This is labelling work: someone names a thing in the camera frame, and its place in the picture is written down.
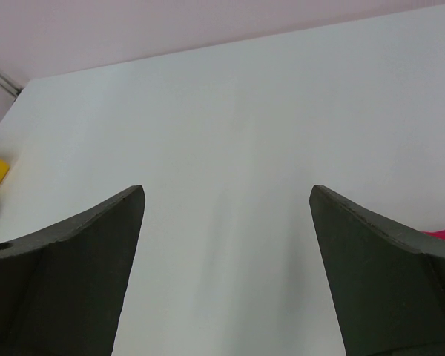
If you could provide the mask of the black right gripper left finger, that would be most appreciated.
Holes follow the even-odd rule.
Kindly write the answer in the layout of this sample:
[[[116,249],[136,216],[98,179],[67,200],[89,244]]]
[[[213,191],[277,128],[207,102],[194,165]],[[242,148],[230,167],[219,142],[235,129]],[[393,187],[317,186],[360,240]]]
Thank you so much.
[[[145,210],[133,185],[0,243],[0,355],[110,355]]]

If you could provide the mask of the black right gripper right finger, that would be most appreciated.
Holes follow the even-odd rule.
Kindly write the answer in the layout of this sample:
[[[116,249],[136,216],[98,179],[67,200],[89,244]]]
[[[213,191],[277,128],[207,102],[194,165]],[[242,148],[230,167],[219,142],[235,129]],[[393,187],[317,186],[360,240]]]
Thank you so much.
[[[445,240],[316,185],[311,215],[348,355],[445,355]]]

